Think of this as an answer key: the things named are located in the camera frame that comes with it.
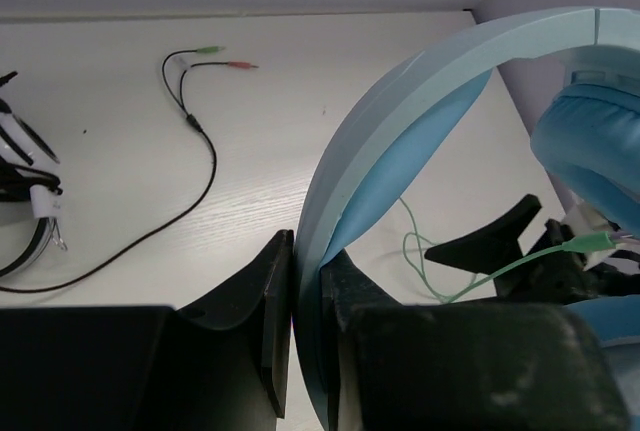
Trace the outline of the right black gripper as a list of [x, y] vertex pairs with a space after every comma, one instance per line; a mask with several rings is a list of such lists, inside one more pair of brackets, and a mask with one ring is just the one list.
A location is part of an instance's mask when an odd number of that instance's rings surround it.
[[[486, 226], [425, 251], [428, 261], [464, 271], [496, 271], [523, 257], [518, 239], [541, 210], [525, 195]], [[556, 252], [506, 272], [494, 280], [497, 297], [512, 302], [572, 304], [598, 297], [639, 293], [639, 275], [613, 264], [587, 266], [587, 256]]]

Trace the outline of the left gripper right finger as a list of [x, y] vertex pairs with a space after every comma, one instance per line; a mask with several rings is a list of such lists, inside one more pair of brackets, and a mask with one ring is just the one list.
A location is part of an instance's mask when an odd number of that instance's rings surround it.
[[322, 389], [329, 430], [364, 430], [366, 386], [376, 371], [373, 325], [401, 304], [362, 272], [346, 251], [320, 270]]

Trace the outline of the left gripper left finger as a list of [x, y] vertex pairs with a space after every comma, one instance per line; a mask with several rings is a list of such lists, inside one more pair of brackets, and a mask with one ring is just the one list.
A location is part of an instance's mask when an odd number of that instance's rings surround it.
[[286, 409], [293, 245], [291, 230], [277, 231], [251, 262], [179, 310], [198, 334], [187, 352], [197, 383], [224, 398], [263, 395], [276, 419]]

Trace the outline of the light blue headphones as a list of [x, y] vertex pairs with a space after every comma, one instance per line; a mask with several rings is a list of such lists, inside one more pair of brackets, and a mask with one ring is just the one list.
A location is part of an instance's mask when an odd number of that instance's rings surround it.
[[294, 328], [304, 382], [329, 421], [320, 270], [395, 203], [471, 108], [492, 70], [565, 57], [565, 85], [531, 137], [546, 170], [606, 218], [639, 231], [639, 14], [554, 8], [465, 29], [403, 61], [356, 103], [307, 192], [296, 239]]

